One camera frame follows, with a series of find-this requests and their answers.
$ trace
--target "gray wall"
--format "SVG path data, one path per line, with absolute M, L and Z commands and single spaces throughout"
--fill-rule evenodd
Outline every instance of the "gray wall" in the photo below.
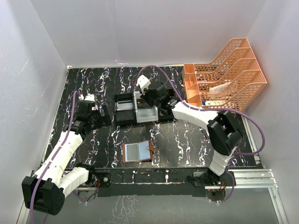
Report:
M 264 0 L 31 0 L 66 65 L 209 62 Z
M 291 224 L 298 223 L 299 207 L 298 24 L 298 0 L 267 0 L 248 35 L 269 84 L 247 113 L 265 132 L 261 159 L 273 170 Z
M 15 223 L 21 182 L 39 165 L 66 66 L 30 0 L 0 3 L 1 223 Z
M 44 217 L 44 213 L 36 212 L 36 223 L 42 223 Z M 192 196 L 98 197 L 85 206 L 70 194 L 60 213 L 48 216 L 46 222 L 87 223 L 278 224 L 278 219 L 268 189 L 236 189 L 220 206 Z

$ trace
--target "white wall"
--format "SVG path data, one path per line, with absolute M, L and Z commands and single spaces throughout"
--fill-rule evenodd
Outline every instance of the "white wall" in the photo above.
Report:
M 209 62 L 264 0 L 31 0 L 66 65 Z
M 66 66 L 30 0 L 0 3 L 1 223 L 16 223 L 21 182 L 39 165 Z
M 299 207 L 298 24 L 298 0 L 267 0 L 248 35 L 269 84 L 247 113 L 265 132 L 261 159 L 273 170 L 291 224 L 298 223 Z

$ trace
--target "marble pattern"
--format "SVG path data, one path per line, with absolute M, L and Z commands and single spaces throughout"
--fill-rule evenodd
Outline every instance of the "marble pattern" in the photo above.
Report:
M 96 168 L 176 168 L 176 167 L 208 167 L 213 150 L 203 130 L 186 121 L 169 121 L 165 123 L 149 122 L 137 126 L 120 127 L 114 121 L 114 94 L 136 91 L 135 77 L 141 67 L 70 69 L 59 104 L 57 117 L 53 126 L 46 157 L 56 145 L 63 125 L 70 118 L 71 100 L 74 90 L 80 93 L 95 94 L 97 104 L 106 104 L 111 115 L 112 125 L 90 133 L 83 144 L 74 153 L 67 168 L 79 162 L 95 165 Z M 171 77 L 171 81 L 184 97 L 182 67 L 162 67 Z M 148 68 L 144 75 L 151 81 L 159 80 L 170 84 L 155 68 Z M 236 116 L 243 130 L 243 140 L 237 151 L 251 152 L 242 119 Z M 155 148 L 154 158 L 149 162 L 122 163 L 121 145 L 151 140 Z M 253 156 L 237 156 L 232 166 L 255 166 Z

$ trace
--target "purple cable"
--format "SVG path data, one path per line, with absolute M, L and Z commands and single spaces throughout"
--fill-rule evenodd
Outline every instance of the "purple cable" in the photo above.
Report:
M 73 121 L 73 118 L 74 118 L 74 111 L 75 111 L 75 104 L 76 104 L 76 94 L 79 95 L 79 92 L 77 90 L 75 90 L 74 92 L 74 95 L 73 95 L 73 104 L 72 104 L 72 108 L 71 108 L 71 119 L 70 119 L 70 125 L 69 125 L 69 128 L 67 129 L 67 133 L 66 133 L 66 136 L 64 138 L 64 141 L 61 143 L 61 146 L 64 145 L 64 143 L 66 142 L 67 140 L 67 137 L 69 136 L 69 133 L 71 131 L 71 124 L 72 124 L 72 121 Z M 57 151 L 54 153 L 54 155 L 52 156 L 51 160 L 53 160 L 55 158 L 55 156 L 58 154 L 58 152 L 60 151 L 61 149 L 61 146 L 57 149 Z M 32 192 L 32 196 L 31 196 L 31 201 L 30 201 L 30 221 L 31 221 L 31 224 L 34 224 L 34 215 L 33 215 L 33 204 L 34 204 L 34 199 L 36 197 L 36 192 L 37 192 L 37 188 L 43 178 L 43 176 L 45 175 L 45 173 L 47 172 L 47 170 L 49 169 L 50 165 L 51 165 L 52 162 L 49 162 L 45 168 L 45 170 L 42 172 L 41 176 L 39 177 L 39 179 L 37 180 L 36 182 L 36 185 L 33 189 L 33 192 Z
M 139 78 L 139 76 L 141 75 L 141 73 L 142 73 L 146 68 L 148 68 L 148 67 L 154 67 L 154 68 L 157 68 L 157 69 L 159 69 L 160 71 L 162 71 L 162 73 L 165 75 L 165 77 L 167 78 L 167 80 L 170 82 L 170 84 L 171 84 L 173 90 L 175 91 L 176 95 L 178 96 L 178 98 L 180 99 L 180 101 L 182 101 L 182 103 L 183 103 L 186 107 L 188 107 L 188 108 L 190 108 L 190 109 L 193 109 L 193 110 L 196 110 L 196 111 L 230 111 L 230 112 L 234 112 L 234 113 L 237 113 L 237 114 L 239 114 L 239 115 L 241 115 L 241 116 L 243 116 L 243 117 L 246 117 L 248 120 L 250 120 L 250 121 L 257 127 L 257 129 L 259 130 L 259 132 L 261 133 L 261 136 L 262 136 L 262 145 L 261 145 L 261 147 L 260 147 L 257 151 L 252 152 L 252 153 L 234 153 L 233 156 L 235 156 L 235 155 L 245 155 L 245 156 L 246 156 L 246 155 L 256 155 L 256 154 L 260 153 L 260 152 L 263 150 L 263 148 L 265 147 L 265 144 L 266 144 L 265 135 L 264 135 L 264 133 L 263 133 L 261 127 L 260 127 L 260 126 L 259 126 L 259 125 L 258 125 L 252 118 L 251 118 L 251 117 L 249 117 L 249 116 L 246 115 L 245 113 L 242 113 L 242 112 L 237 111 L 237 110 L 234 110 L 234 109 L 228 109 L 228 108 L 217 108 L 217 109 L 214 109 L 214 108 L 206 108 L 206 109 L 203 109 L 203 108 L 194 107 L 194 106 L 189 105 L 186 101 L 183 100 L 183 98 L 182 98 L 181 95 L 179 94 L 177 88 L 174 86 L 174 84 L 173 84 L 173 83 L 171 82 L 171 80 L 168 78 L 167 74 L 166 74 L 160 67 L 158 67 L 158 66 L 156 66 L 156 65 L 148 65 L 148 66 L 143 67 L 143 68 L 138 72 L 136 80 Z M 234 192 L 234 189 L 235 189 L 235 179 L 234 179 L 234 176 L 233 176 L 230 172 L 228 172 L 228 171 L 226 171 L 226 173 L 228 173 L 228 174 L 231 176 L 231 178 L 232 178 L 232 180 L 233 180 L 233 186 L 232 186 L 232 190 L 231 190 L 231 192 L 229 193 L 228 197 L 227 197 L 226 199 L 224 199 L 222 202 L 226 202 L 226 201 L 232 196 L 232 194 L 233 194 L 233 192 Z

